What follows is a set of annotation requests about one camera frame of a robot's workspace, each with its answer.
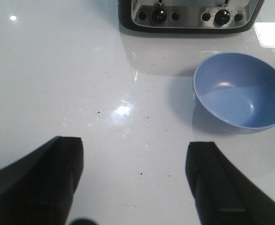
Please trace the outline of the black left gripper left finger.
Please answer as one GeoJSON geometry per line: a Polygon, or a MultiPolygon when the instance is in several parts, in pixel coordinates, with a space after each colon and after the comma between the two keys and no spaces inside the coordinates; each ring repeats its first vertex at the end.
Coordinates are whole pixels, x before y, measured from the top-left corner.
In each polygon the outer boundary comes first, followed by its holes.
{"type": "Polygon", "coordinates": [[[63,225],[84,167],[81,138],[57,136],[0,169],[0,225],[63,225]]]}

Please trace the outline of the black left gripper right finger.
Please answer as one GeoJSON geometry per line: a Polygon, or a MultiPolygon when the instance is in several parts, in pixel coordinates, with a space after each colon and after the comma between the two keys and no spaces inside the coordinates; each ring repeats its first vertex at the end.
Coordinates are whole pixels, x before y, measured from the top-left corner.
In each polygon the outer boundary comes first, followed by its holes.
{"type": "Polygon", "coordinates": [[[275,201],[214,142],[189,143],[185,172],[201,224],[275,225],[275,201]]]}

